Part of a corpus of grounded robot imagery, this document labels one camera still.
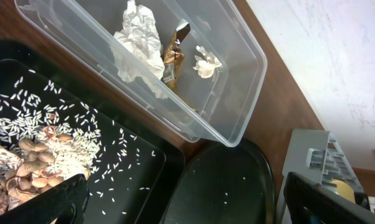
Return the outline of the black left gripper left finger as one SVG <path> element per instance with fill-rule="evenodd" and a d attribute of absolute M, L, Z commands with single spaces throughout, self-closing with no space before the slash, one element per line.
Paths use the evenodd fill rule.
<path fill-rule="evenodd" d="M 0 224 L 83 223 L 87 204 L 87 180 L 77 174 L 0 215 Z"/>

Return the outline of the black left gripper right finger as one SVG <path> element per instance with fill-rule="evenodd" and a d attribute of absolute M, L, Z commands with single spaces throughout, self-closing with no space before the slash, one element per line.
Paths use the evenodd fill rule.
<path fill-rule="evenodd" d="M 371 211 L 289 172 L 283 191 L 292 223 L 375 224 Z"/>

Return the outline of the yellow bowl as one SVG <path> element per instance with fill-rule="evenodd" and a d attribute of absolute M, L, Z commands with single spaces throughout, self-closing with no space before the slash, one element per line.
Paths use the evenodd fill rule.
<path fill-rule="evenodd" d="M 331 183 L 333 184 L 330 188 L 331 191 L 345 198 L 346 200 L 349 200 L 350 202 L 356 203 L 354 190 L 346 182 L 335 179 L 335 180 L 332 180 Z"/>

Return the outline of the white napkin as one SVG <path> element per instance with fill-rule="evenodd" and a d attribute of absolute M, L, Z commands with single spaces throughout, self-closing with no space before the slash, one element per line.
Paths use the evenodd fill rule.
<path fill-rule="evenodd" d="M 158 80 L 162 79 L 165 69 L 161 58 L 162 45 L 156 29 L 156 21 L 151 9 L 144 5 L 137 6 L 135 0 L 127 1 L 123 12 L 123 28 L 116 31 L 113 37 L 141 62 Z M 156 98 L 166 99 L 168 96 L 157 85 L 135 68 L 127 67 L 126 60 L 120 54 L 113 52 L 116 64 L 125 69 L 118 76 L 126 83 L 131 83 L 140 77 L 154 93 Z"/>

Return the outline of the gold snack wrapper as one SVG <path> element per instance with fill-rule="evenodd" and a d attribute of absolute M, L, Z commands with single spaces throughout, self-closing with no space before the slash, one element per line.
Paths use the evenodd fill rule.
<path fill-rule="evenodd" d="M 185 54 L 182 52 L 181 42 L 187 37 L 191 28 L 185 19 L 181 19 L 177 28 L 164 50 L 163 63 L 164 72 L 162 82 L 175 94 L 178 95 L 178 78 L 183 69 Z"/>

